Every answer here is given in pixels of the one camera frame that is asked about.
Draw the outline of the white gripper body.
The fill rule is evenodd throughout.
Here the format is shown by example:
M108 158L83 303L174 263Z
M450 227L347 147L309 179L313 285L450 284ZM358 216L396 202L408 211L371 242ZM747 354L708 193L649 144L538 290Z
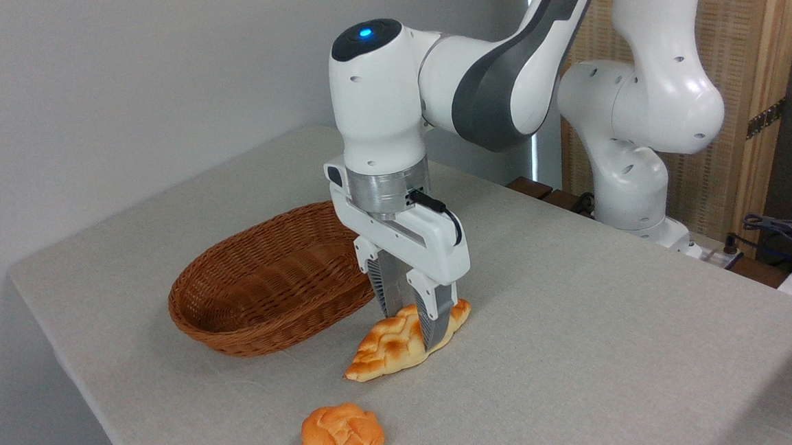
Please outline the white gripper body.
M442 285L467 274L466 238L455 243L457 231L462 230L459 222L425 205L411 205L390 220L374 217L350 201L344 159L326 162L323 172L330 182L336 215L346 228Z

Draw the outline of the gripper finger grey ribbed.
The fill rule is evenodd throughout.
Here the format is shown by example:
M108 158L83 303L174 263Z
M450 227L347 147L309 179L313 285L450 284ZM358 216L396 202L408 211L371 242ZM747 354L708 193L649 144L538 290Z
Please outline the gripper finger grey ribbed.
M456 282L439 284L418 269L410 270L406 278L414 290L423 347L428 353L439 346L449 329L450 310L458 303Z
M384 317L394 317L403 308L398 259L362 235L354 241L354 248L359 268L368 275Z

